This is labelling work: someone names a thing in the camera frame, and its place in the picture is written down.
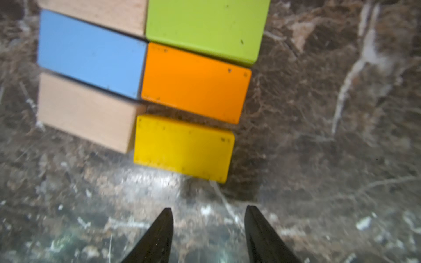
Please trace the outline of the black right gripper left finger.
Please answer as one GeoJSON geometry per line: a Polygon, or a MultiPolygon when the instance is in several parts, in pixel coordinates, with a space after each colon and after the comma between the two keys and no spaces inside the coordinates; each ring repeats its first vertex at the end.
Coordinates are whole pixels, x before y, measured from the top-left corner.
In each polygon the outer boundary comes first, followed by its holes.
{"type": "Polygon", "coordinates": [[[172,210],[165,208],[122,262],[169,263],[173,231],[172,210]]]}

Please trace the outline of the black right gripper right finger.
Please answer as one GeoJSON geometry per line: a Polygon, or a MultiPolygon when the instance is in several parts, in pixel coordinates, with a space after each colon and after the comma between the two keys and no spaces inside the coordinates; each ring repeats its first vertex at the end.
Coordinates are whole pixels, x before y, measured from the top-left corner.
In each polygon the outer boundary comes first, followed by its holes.
{"type": "Polygon", "coordinates": [[[247,206],[244,229],[251,263],[300,262],[256,206],[247,206]]]}

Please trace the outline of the yellow rectangular block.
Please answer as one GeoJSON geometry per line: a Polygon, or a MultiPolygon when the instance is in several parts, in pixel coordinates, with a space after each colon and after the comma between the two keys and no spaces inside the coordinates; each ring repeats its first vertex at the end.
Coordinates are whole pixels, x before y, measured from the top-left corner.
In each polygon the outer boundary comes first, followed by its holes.
{"type": "Polygon", "coordinates": [[[234,144],[229,130],[139,115],[134,163],[224,184],[234,144]]]}

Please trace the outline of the orange rectangular block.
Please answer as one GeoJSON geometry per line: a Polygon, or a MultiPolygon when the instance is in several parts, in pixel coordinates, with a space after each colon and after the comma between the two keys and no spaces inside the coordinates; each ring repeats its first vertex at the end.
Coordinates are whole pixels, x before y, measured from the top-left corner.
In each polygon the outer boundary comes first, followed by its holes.
{"type": "Polygon", "coordinates": [[[251,76],[248,68],[150,42],[141,98],[238,124],[251,76]]]}

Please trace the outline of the light blue rectangular block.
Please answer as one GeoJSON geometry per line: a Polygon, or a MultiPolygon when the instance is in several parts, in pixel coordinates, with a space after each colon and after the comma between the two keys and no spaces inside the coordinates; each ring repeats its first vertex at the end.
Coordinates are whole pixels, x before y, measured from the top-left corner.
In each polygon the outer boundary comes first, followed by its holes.
{"type": "Polygon", "coordinates": [[[141,39],[41,11],[38,64],[66,77],[139,100],[147,49],[141,39]]]}

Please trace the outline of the green rectangular block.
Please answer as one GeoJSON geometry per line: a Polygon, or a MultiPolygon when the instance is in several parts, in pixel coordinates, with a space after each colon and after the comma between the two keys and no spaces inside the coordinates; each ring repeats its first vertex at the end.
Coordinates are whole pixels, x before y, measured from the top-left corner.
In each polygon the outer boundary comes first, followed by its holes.
{"type": "Polygon", "coordinates": [[[149,1],[149,41],[250,67],[258,59],[270,1],[149,1]]]}

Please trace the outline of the natural wood rectangular block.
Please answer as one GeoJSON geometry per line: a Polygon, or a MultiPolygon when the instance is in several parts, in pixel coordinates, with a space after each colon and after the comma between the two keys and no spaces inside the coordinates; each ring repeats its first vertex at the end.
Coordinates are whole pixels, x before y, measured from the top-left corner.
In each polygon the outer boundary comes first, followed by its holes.
{"type": "Polygon", "coordinates": [[[145,38],[148,1],[145,0],[40,0],[38,5],[129,35],[145,38]]]}

